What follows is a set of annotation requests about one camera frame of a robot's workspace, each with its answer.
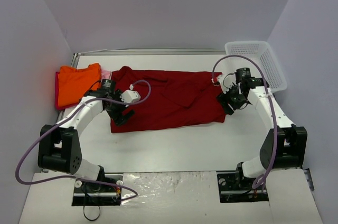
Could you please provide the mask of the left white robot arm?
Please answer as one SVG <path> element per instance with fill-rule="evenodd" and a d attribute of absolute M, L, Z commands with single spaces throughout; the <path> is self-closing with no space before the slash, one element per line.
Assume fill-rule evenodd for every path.
<path fill-rule="evenodd" d="M 112 80 L 102 80 L 98 89 L 85 92 L 75 109 L 56 124 L 57 128 L 52 125 L 42 127 L 37 159 L 39 167 L 85 179 L 94 191 L 105 188 L 104 168 L 82 157 L 80 136 L 103 111 L 118 126 L 125 124 L 134 115 L 133 110 L 126 114 L 123 112 L 130 103 L 140 100 L 140 94 L 133 90 L 133 86 L 121 91 L 115 89 L 115 85 Z"/>

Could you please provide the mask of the white plastic basket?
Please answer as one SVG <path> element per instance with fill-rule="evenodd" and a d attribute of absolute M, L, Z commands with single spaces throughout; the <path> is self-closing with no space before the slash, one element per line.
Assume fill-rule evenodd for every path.
<path fill-rule="evenodd" d="M 259 65 L 273 93 L 287 89 L 279 61 L 266 41 L 234 41 L 224 46 L 227 55 L 242 55 Z"/>

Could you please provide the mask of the dark red t-shirt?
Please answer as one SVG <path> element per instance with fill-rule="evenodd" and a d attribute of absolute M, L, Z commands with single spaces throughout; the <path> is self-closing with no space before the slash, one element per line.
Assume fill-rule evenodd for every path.
<path fill-rule="evenodd" d="M 122 91 L 135 83 L 135 90 L 147 100 L 128 107 L 135 113 L 123 125 L 110 124 L 111 133 L 128 133 L 223 123 L 225 113 L 217 101 L 221 88 L 211 78 L 219 73 L 200 71 L 134 70 L 124 66 L 112 73 Z"/>

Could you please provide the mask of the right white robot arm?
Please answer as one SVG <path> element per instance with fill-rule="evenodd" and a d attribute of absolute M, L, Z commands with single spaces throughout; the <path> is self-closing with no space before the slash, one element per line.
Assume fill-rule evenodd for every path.
<path fill-rule="evenodd" d="M 239 172 L 234 175 L 236 186 L 245 189 L 254 179 L 263 182 L 273 169 L 302 167 L 307 143 L 305 127 L 297 126 L 286 116 L 263 78 L 253 77 L 249 68 L 240 68 L 233 75 L 235 82 L 231 86 L 226 86 L 225 75 L 216 77 L 215 85 L 222 91 L 217 101 L 226 115 L 253 106 L 266 129 L 258 156 L 239 164 Z"/>

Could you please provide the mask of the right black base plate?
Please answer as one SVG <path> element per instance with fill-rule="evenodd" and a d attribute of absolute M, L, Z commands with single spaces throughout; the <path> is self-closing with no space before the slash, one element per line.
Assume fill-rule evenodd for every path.
<path fill-rule="evenodd" d="M 267 190 L 262 186 L 252 188 L 254 178 L 244 178 L 241 181 L 236 179 L 235 171 L 218 172 L 217 182 L 219 199 L 221 203 L 254 203 L 268 202 Z"/>

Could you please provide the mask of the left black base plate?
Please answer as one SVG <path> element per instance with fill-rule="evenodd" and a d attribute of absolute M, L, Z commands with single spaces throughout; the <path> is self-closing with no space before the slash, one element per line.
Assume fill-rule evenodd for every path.
<path fill-rule="evenodd" d="M 72 206 L 119 206 L 121 187 L 76 181 L 72 194 Z"/>

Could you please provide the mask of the folded orange t-shirt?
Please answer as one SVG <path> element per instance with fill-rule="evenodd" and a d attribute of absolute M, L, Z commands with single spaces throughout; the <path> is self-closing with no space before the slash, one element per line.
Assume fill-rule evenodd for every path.
<path fill-rule="evenodd" d="M 84 69 L 61 66 L 59 72 L 59 105 L 77 105 L 88 90 L 97 90 L 101 81 L 101 66 L 90 64 Z"/>

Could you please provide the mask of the folded light pink t-shirt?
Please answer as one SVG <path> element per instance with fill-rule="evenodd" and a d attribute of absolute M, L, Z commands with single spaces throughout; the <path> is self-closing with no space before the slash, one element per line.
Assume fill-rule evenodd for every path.
<path fill-rule="evenodd" d="M 109 70 L 102 69 L 101 70 L 101 78 L 102 79 L 111 79 L 112 72 Z"/>

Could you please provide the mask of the aluminium table frame rail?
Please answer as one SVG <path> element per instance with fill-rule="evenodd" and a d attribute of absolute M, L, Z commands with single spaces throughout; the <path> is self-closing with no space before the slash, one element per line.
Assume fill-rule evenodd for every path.
<path fill-rule="evenodd" d="M 226 54 L 225 50 L 211 48 L 141 48 L 141 49 L 116 49 L 95 50 L 73 54 L 71 66 L 77 67 L 80 57 L 96 55 L 203 55 Z"/>

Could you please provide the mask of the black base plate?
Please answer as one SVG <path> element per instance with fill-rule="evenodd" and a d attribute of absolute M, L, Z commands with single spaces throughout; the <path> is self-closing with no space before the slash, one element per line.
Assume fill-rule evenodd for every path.
<path fill-rule="evenodd" d="M 72 206 L 119 206 L 121 187 L 76 181 L 72 194 Z"/>
<path fill-rule="evenodd" d="M 219 199 L 221 203 L 254 203 L 268 202 L 267 190 L 262 186 L 252 188 L 254 178 L 244 178 L 241 181 L 236 179 L 235 171 L 218 172 L 217 182 Z"/>

